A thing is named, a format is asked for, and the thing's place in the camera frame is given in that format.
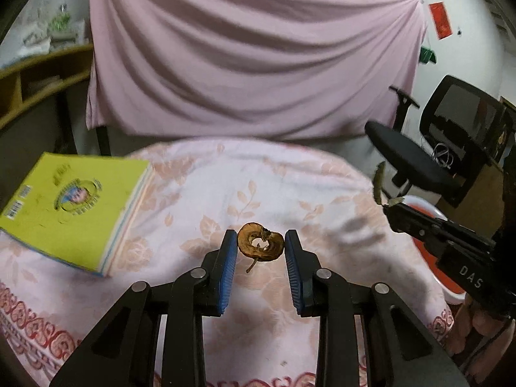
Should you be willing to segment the person right hand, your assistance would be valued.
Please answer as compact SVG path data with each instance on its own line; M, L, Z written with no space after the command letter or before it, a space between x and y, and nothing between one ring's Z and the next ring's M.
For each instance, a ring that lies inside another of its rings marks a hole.
M443 341L448 355L472 385L495 370L515 338L515 319L496 319L467 294Z

